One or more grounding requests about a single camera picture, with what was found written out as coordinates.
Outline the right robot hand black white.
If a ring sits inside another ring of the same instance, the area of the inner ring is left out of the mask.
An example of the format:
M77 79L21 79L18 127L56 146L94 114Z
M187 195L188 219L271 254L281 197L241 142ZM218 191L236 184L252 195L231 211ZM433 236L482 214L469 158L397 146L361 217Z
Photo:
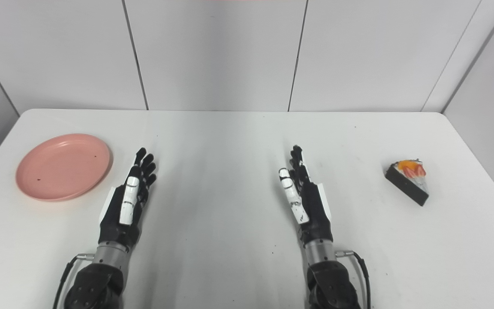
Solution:
M323 186L311 180L300 146L294 145L290 156L289 163L292 168L281 168L278 174L294 219L300 227L303 246L312 241L333 241L328 206L324 203Z

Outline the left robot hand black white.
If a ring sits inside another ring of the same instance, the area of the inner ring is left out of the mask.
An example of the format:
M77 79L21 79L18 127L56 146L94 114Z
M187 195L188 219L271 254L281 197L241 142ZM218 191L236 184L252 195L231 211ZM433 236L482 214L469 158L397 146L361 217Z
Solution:
M141 234L140 221L157 176L154 155L140 148L123 184L110 190L99 227L100 244L119 244L129 252Z

